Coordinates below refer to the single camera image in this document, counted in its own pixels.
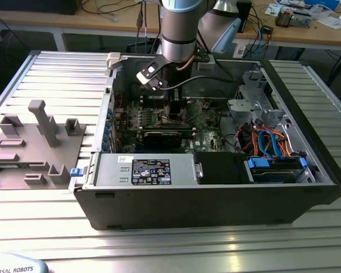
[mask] wooden desk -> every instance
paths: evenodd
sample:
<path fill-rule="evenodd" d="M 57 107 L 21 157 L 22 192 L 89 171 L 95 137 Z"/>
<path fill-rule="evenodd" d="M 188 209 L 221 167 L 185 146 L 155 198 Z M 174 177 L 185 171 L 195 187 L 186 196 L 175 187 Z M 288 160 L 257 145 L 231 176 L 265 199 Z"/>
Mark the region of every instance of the wooden desk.
<path fill-rule="evenodd" d="M 264 12 L 270 0 L 254 0 L 255 10 L 263 23 L 274 27 L 272 39 L 269 42 L 272 46 L 289 46 L 320 49 L 341 49 L 341 28 L 334 30 L 314 21 L 309 28 L 275 26 L 275 17 L 265 15 Z M 98 0 L 99 5 L 108 3 L 108 0 Z M 133 4 L 133 0 L 124 0 L 121 4 L 113 6 L 118 9 Z M 86 4 L 86 9 L 97 11 L 95 1 L 91 0 Z M 59 15 L 45 13 L 28 13 L 17 11 L 0 11 L 2 18 L 13 30 L 28 30 L 50 32 L 55 38 L 57 49 L 66 51 L 63 34 L 89 34 L 108 36 L 135 36 L 136 19 L 138 17 L 139 6 L 130 7 L 116 13 L 116 22 L 99 16 L 89 14 L 79 9 L 76 15 Z M 148 37 L 155 37 L 158 32 L 157 7 L 153 4 L 147 5 Z M 140 37 L 144 36 L 144 30 L 140 31 Z M 254 41 L 256 34 L 252 29 L 252 24 L 247 23 L 244 33 L 237 34 L 234 43 L 239 49 Z"/>
<path fill-rule="evenodd" d="M 254 0 L 253 2 L 257 15 L 263 21 L 263 24 L 274 28 L 271 41 L 269 42 L 271 46 L 341 49 L 341 28 L 335 30 L 317 21 L 313 21 L 310 27 L 277 27 L 275 25 L 276 17 L 265 14 L 267 6 L 272 1 Z M 336 12 L 341 13 L 341 5 L 338 6 Z M 247 23 L 244 33 L 239 33 L 236 36 L 237 39 L 245 40 L 244 42 L 239 42 L 239 44 L 252 43 L 256 37 L 257 34 L 253 30 L 251 23 Z"/>

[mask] power supply label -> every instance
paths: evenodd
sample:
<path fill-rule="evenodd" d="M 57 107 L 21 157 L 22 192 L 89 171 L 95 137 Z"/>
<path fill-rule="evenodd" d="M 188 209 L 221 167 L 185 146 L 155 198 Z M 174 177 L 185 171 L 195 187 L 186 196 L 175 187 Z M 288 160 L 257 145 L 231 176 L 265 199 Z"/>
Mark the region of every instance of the power supply label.
<path fill-rule="evenodd" d="M 171 185 L 169 159 L 134 159 L 131 182 L 133 185 Z"/>

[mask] blue cable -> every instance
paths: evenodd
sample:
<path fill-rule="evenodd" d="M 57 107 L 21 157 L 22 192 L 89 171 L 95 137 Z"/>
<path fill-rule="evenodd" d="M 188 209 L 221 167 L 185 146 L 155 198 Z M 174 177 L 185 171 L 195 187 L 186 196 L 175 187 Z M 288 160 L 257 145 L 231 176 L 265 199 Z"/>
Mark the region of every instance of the blue cable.
<path fill-rule="evenodd" d="M 253 24 L 256 25 L 257 31 L 259 33 L 259 44 L 257 45 L 256 52 L 255 52 L 254 57 L 253 57 L 253 58 L 255 58 L 259 54 L 259 49 L 260 49 L 260 46 L 261 46 L 261 41 L 263 39 L 263 36 L 261 35 L 261 30 L 260 30 L 259 25 L 257 25 L 256 23 L 253 23 Z"/>
<path fill-rule="evenodd" d="M 280 153 L 280 151 L 279 151 L 279 149 L 278 149 L 278 147 L 277 147 L 277 140 L 275 139 L 275 136 L 274 136 L 273 132 L 271 132 L 271 131 L 269 131 L 269 130 L 263 130 L 263 131 L 261 131 L 261 132 L 259 133 L 259 136 L 257 137 L 257 144 L 259 145 L 260 151 L 261 151 L 264 155 L 266 155 L 269 159 L 272 158 L 272 156 L 264 150 L 263 144 L 261 143 L 261 139 L 263 138 L 263 135 L 264 135 L 265 133 L 269 133 L 269 134 L 271 135 L 272 143 L 273 143 L 273 149 L 274 149 L 275 155 L 276 155 L 277 157 L 282 157 L 282 156 L 281 156 L 281 153 Z"/>

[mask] circuit board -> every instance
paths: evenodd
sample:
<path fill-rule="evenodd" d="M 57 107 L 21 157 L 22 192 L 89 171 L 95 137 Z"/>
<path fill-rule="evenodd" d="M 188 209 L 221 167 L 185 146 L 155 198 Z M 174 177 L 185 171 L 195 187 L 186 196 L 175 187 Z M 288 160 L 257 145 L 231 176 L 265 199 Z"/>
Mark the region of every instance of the circuit board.
<path fill-rule="evenodd" d="M 180 119 L 173 121 L 165 118 L 167 109 L 143 108 L 141 105 L 128 105 L 124 108 L 117 132 L 120 133 L 119 152 L 171 152 L 193 153 L 198 151 L 226 151 L 218 130 L 220 107 L 210 102 L 196 100 L 186 105 Z M 162 131 L 182 134 L 179 148 L 148 149 L 144 148 L 144 134 L 148 131 Z"/>

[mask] white sticker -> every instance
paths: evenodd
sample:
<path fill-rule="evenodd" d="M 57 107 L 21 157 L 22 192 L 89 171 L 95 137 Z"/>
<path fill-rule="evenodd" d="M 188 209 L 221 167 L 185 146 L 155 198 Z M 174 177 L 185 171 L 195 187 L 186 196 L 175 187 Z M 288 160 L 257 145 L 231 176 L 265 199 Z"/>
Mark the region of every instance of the white sticker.
<path fill-rule="evenodd" d="M 127 156 L 127 155 L 119 155 L 118 156 L 118 162 L 119 163 L 131 163 L 134 159 L 133 156 Z"/>

